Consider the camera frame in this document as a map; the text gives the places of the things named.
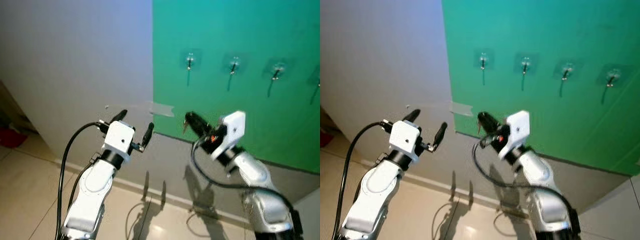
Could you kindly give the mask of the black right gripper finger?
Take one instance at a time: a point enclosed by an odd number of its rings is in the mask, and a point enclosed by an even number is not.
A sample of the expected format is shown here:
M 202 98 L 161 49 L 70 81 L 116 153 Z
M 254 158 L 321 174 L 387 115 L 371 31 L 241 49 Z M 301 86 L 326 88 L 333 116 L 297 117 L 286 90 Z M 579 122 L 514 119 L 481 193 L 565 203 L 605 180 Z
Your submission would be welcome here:
M 496 119 L 478 119 L 478 125 L 487 135 L 494 135 L 499 129 L 499 122 Z
M 484 131 L 497 131 L 502 126 L 498 119 L 489 114 L 489 112 L 478 113 L 478 125 Z
M 196 112 L 186 112 L 186 125 L 194 131 L 214 131 L 215 126 L 211 125 L 204 117 Z
M 211 132 L 211 125 L 204 120 L 186 119 L 185 125 L 190 127 L 197 137 L 209 135 Z

